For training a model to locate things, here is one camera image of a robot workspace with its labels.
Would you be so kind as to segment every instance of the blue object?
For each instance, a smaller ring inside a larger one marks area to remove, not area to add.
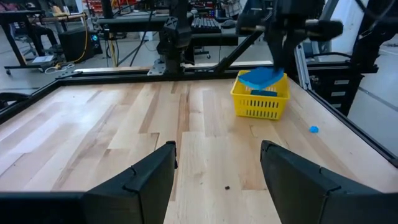
[[[249,88],[262,90],[276,83],[284,76],[282,69],[275,71],[273,68],[256,68],[240,75],[239,81]]]
[[[274,91],[266,91],[266,90],[252,90],[250,95],[257,95],[257,96],[278,96],[277,92]]]
[[[319,132],[319,128],[316,127],[316,126],[311,126],[310,132],[311,132],[311,133],[318,133],[318,132]]]

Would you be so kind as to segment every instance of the keyboard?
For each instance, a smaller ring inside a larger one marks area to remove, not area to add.
[[[209,18],[194,18],[191,24],[191,29],[194,34],[219,34],[221,28],[215,19]]]

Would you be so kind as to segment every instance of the wooden tabletop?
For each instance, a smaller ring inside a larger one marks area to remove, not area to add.
[[[29,18],[30,22],[57,22],[57,21],[65,21],[65,20],[70,20],[70,19],[78,19],[85,17],[86,14],[81,13],[81,14],[72,14],[69,16],[54,16],[54,17],[43,17],[41,19],[39,18]]]
[[[60,87],[0,126],[0,190],[88,190],[176,140],[179,168],[165,223],[275,224],[259,162],[268,139],[360,183],[398,191],[397,169],[295,83],[282,119],[269,121],[235,116],[233,82]],[[308,131],[313,125],[318,134]]]

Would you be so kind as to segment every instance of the yellow basket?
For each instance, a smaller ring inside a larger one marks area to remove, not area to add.
[[[238,75],[250,71],[239,71]],[[256,96],[250,95],[251,88],[241,83],[236,78],[231,95],[234,100],[235,112],[238,116],[251,118],[265,118],[278,120],[282,116],[289,95],[289,83],[287,75],[277,83],[265,88],[267,91],[277,92],[277,96]]]

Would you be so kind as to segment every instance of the floor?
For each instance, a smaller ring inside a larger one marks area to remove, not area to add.
[[[69,24],[69,29],[80,26],[81,24]],[[147,42],[144,45],[133,65],[149,66],[158,58],[155,48],[157,45],[157,36],[154,41]],[[389,43],[398,43],[398,37],[390,40]],[[127,55],[139,44],[139,38],[136,34],[119,41],[120,57]],[[206,47],[210,51],[211,58],[206,55],[195,57],[196,63],[217,62],[234,50],[235,47]],[[398,126],[398,66],[397,60],[398,48],[383,45],[381,56],[377,60],[380,70],[377,74],[367,75],[361,83],[353,106],[351,108],[349,119],[354,121],[360,128],[364,129],[373,138],[379,141],[386,148],[398,155],[398,145],[395,140],[395,133]],[[5,35],[0,29],[0,67],[16,63],[16,58],[7,43]],[[121,66],[128,66],[129,60],[126,60]],[[265,42],[256,42],[237,61],[253,60],[272,60],[271,54]],[[105,67],[106,57],[96,55],[75,68],[96,68]],[[21,93],[32,93],[38,88],[52,82],[58,74],[44,74],[37,70],[13,70],[12,76],[7,76],[5,71],[0,68],[0,91],[16,91]]]
[[[233,82],[63,86],[1,125],[0,191],[88,190],[175,140],[165,223],[280,224],[259,162],[263,139],[398,190],[396,168],[295,83],[281,120],[270,121],[235,115]],[[308,131],[313,123],[320,133]]]

